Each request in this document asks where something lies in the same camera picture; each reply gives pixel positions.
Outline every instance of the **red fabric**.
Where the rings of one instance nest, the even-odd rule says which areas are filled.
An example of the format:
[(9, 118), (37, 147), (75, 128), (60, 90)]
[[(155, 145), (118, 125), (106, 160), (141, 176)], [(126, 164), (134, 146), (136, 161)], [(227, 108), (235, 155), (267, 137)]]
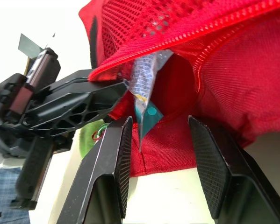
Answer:
[[(105, 60), (90, 80), (129, 78), (132, 59), (175, 53), (151, 97), (164, 118), (141, 153), (133, 130), (131, 176), (195, 166), (188, 115), (221, 121), (242, 146), (280, 131), (280, 0), (93, 0), (80, 11), (87, 33), (93, 15)], [(128, 93), (112, 115), (133, 107)]]

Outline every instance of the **plaid fabric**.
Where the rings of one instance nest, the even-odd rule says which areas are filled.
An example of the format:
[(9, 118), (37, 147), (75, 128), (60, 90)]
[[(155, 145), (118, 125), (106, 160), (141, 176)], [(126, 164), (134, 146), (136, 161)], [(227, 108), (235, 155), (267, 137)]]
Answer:
[(0, 224), (30, 224), (29, 212), (9, 209), (20, 168), (0, 169)]

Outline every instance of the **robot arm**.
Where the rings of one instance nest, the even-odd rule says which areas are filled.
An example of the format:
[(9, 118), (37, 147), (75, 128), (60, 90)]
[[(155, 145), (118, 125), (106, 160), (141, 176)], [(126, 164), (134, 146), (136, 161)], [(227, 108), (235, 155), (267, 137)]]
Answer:
[(75, 130), (105, 118), (127, 91), (126, 80), (89, 83), (92, 70), (55, 82), (60, 71), (51, 49), (27, 76), (0, 83), (0, 167), (22, 167), (12, 206), (34, 209), (50, 159), (71, 148)]

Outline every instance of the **white background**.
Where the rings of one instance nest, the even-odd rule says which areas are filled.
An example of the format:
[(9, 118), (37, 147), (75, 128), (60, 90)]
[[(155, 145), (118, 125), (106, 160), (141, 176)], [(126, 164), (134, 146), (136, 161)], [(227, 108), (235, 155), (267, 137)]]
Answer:
[[(20, 33), (59, 55), (59, 79), (90, 68), (89, 44), (78, 11), (88, 0), (0, 0), (0, 82), (23, 73), (27, 57)], [(249, 152), (280, 194), (280, 133), (264, 136)], [(54, 224), (80, 163), (78, 138), (72, 150), (53, 156), (32, 224)], [(126, 224), (212, 224), (196, 169), (131, 178)]]

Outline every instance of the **red wire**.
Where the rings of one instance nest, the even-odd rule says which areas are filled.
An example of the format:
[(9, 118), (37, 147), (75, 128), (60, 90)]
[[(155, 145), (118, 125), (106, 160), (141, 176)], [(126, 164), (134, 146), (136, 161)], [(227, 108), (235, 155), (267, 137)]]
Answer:
[(97, 141), (97, 140), (101, 139), (102, 136), (103, 136), (103, 134), (104, 134), (104, 131), (103, 131), (103, 132), (101, 133), (101, 135), (100, 135), (98, 138), (94, 138), (94, 136), (97, 135), (97, 132), (98, 132), (98, 130), (97, 130), (96, 132), (94, 132), (94, 134), (92, 135), (93, 141)]

